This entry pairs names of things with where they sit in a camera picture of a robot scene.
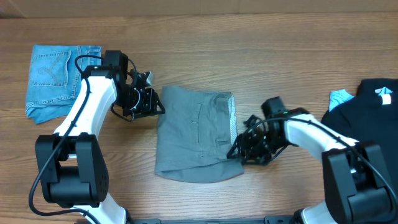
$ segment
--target light blue fabric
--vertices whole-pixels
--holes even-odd
[[[379,96],[392,93],[392,91],[387,87],[375,90],[374,92],[378,93]],[[345,89],[332,91],[330,93],[329,111],[332,111],[336,106],[347,102],[352,98],[354,98],[354,96],[347,93]]]
[[[26,115],[36,124],[67,115],[80,92],[78,55],[101,56],[99,46],[35,45],[30,60]],[[81,58],[79,66],[101,65],[96,58]]]

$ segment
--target gray shorts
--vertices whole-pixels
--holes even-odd
[[[165,86],[159,116],[155,173],[195,183],[212,183],[242,174],[238,160],[226,154],[236,138],[231,93],[188,91]]]

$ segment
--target wood grain surface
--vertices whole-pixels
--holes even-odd
[[[27,205],[38,173],[34,143],[63,118],[35,125],[25,115],[34,44],[101,45],[122,50],[154,88],[231,91],[239,132],[260,105],[281,96],[288,108],[317,118],[329,93],[354,94],[364,78],[397,78],[398,13],[267,14],[0,20],[0,223],[73,223],[78,215],[39,217]],[[214,184],[189,184],[154,174],[157,117],[127,123],[107,114],[99,143],[109,192],[134,218],[164,220],[290,215],[323,199],[322,167],[289,147],[267,167]],[[36,206],[47,204],[39,187]]]

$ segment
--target wooden table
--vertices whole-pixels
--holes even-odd
[[[0,223],[73,223],[79,215],[39,217],[27,205],[37,175],[34,143],[58,118],[35,125],[25,115],[34,44],[101,45],[122,50],[139,71],[152,70],[154,88],[231,91],[239,132],[260,105],[280,95],[288,108],[321,118],[329,92],[354,94],[364,78],[397,78],[398,13],[0,19]],[[157,117],[127,123],[107,114],[99,143],[109,192],[134,218],[258,218],[291,215],[323,199],[322,167],[289,147],[267,167],[238,177],[189,184],[154,174]],[[36,206],[47,204],[41,188]]]

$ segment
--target fabric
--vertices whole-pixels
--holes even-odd
[[[381,96],[383,94],[392,93],[392,91],[387,87],[382,87],[375,89],[374,93],[377,93],[379,96]],[[354,98],[354,96],[347,93],[345,89],[332,91],[330,93],[329,111],[332,111],[336,106],[345,103],[352,98]]]
[[[382,96],[375,94],[383,87],[392,91],[391,104],[383,105]],[[379,144],[393,187],[398,191],[398,80],[363,80],[357,96],[326,112],[322,123],[344,136]]]
[[[212,183],[244,172],[239,160],[226,158],[237,135],[231,93],[165,86],[162,103],[166,114],[159,116],[157,175],[184,182]]]
[[[80,73],[75,58],[101,56],[98,46],[35,45],[30,60],[25,110],[36,124],[67,115],[80,91]],[[79,66],[101,65],[96,58],[81,58]]]

